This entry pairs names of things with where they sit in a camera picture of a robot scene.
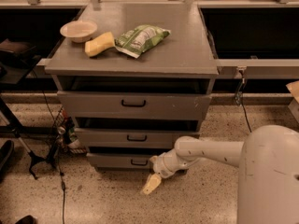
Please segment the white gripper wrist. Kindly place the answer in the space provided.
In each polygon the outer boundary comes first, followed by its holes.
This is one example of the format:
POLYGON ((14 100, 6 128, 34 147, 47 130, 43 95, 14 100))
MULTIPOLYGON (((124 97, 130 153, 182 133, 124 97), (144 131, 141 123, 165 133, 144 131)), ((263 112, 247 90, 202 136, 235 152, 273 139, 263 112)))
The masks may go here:
POLYGON ((149 159, 155 174, 149 175, 142 193, 149 195, 159 187, 162 178, 168 178, 179 170, 187 170, 196 164, 198 158, 181 157, 174 149, 164 152, 159 156, 152 156, 149 159))

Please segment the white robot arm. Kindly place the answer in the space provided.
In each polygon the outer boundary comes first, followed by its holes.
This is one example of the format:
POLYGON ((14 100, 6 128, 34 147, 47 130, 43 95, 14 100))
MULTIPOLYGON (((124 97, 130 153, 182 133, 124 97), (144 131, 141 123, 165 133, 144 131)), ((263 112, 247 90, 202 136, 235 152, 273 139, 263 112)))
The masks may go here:
POLYGON ((299 133, 266 125, 243 142, 180 137, 174 148, 153 156, 154 173, 142 189, 152 193, 164 178, 199 159, 238 169, 237 224, 299 224, 299 133))

